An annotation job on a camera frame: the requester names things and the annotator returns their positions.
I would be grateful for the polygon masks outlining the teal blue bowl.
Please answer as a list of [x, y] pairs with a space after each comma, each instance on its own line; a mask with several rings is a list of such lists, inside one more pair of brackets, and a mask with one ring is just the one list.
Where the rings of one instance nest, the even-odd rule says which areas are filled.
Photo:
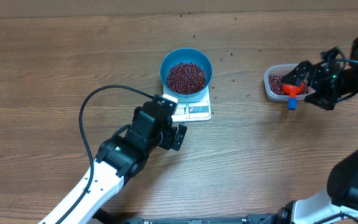
[[199, 65], [206, 73], [206, 84], [204, 88], [211, 83], [213, 78], [213, 66], [209, 58], [199, 50], [192, 48], [181, 48], [170, 52], [162, 61], [160, 66], [160, 79], [163, 83], [163, 87], [168, 88], [166, 78], [169, 69], [180, 62], [191, 62]]

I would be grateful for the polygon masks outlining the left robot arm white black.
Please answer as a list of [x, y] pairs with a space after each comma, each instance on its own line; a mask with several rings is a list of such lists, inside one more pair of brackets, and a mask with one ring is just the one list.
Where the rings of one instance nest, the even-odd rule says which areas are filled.
[[164, 94], [137, 107], [132, 124], [123, 126], [100, 145], [93, 167], [41, 222], [87, 223], [145, 167], [156, 147], [178, 151], [187, 128], [173, 125], [177, 106], [176, 98]]

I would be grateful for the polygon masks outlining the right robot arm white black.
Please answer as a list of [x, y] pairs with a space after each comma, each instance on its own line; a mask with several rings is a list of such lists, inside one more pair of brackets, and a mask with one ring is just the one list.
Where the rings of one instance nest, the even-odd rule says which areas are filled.
[[[284, 75], [290, 88], [307, 85], [313, 92], [304, 101], [331, 111], [358, 94], [358, 37], [349, 57], [334, 47], [321, 53], [321, 61], [305, 60]], [[274, 223], [358, 223], [358, 149], [331, 170], [326, 188], [303, 200], [292, 201], [275, 215]]]

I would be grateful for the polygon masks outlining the red adzuki beans pile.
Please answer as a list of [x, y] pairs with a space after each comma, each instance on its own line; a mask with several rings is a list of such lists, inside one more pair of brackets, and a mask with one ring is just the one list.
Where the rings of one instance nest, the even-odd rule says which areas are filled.
[[[269, 75], [268, 83], [271, 91], [276, 95], [287, 95], [282, 89], [282, 75]], [[304, 85], [302, 90], [299, 92], [299, 95], [307, 95], [309, 93], [309, 88]]]

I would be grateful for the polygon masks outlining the clear plastic container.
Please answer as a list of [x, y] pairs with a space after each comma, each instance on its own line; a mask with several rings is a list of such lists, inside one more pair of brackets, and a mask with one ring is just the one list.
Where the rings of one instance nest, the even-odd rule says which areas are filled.
[[278, 95], [272, 90], [272, 85], [269, 82], [269, 78], [272, 76], [284, 76], [292, 71], [297, 66], [296, 63], [274, 65], [267, 69], [264, 75], [264, 85], [267, 98], [274, 102], [288, 102], [289, 95]]

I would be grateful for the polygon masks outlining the red beans in bowl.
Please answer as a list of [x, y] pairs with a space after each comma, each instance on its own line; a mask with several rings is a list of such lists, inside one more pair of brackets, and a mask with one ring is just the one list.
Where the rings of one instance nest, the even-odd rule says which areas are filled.
[[204, 88], [206, 73], [197, 64], [180, 62], [169, 69], [166, 83], [175, 93], [191, 95]]

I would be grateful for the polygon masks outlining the red measuring scoop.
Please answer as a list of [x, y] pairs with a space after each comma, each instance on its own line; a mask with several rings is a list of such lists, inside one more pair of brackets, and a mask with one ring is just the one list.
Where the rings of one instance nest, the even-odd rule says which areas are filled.
[[305, 83], [302, 82], [300, 86], [290, 85], [290, 84], [282, 84], [282, 90], [286, 93], [288, 97], [288, 109], [295, 111], [297, 108], [297, 98], [296, 96], [302, 92]]

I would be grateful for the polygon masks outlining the white digital kitchen scale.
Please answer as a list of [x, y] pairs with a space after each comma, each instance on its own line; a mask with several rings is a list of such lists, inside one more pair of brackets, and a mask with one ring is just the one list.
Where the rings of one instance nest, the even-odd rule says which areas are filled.
[[163, 94], [170, 95], [178, 100], [177, 110], [172, 115], [174, 123], [209, 121], [211, 119], [208, 86], [193, 95], [181, 95], [164, 87]]

